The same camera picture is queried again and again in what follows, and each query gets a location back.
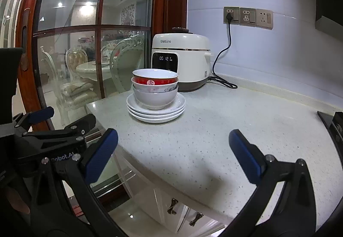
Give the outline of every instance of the stacked plates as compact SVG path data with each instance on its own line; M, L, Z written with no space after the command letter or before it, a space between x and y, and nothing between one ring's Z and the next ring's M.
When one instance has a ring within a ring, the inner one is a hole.
M134 94L131 94L126 99L126 104L129 114L138 120L147 123L165 123L179 117L185 111L186 99L177 93L176 98L169 105L159 110L152 110L137 101Z

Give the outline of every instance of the digital display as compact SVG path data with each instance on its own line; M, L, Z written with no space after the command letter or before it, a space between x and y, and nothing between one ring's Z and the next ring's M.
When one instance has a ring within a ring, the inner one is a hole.
M178 58L174 53L155 52L152 55L152 68L177 72Z

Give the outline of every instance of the blue gripper pad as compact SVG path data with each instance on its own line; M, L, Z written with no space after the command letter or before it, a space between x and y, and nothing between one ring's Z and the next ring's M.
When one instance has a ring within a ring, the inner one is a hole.
M117 145L118 133L109 128L97 143L92 144L84 152L81 166L83 166L87 184L95 183L99 179Z
M249 182L258 185L266 169L265 156L239 130L230 132L229 145Z
M54 113L55 111L51 106L36 112L32 112L29 116L29 123L31 125L38 124L53 117Z

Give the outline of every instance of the rice cooker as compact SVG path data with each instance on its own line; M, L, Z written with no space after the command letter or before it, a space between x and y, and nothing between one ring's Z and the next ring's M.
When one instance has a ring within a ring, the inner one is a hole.
M182 31L154 36L151 67L177 72L179 92L190 92L209 79L210 41L205 36L188 33L187 29Z

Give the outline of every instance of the red bowl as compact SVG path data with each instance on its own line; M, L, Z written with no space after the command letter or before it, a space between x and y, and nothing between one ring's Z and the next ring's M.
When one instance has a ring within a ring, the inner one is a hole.
M165 85L177 82L178 74L165 69L137 69L132 72L133 81L144 85Z

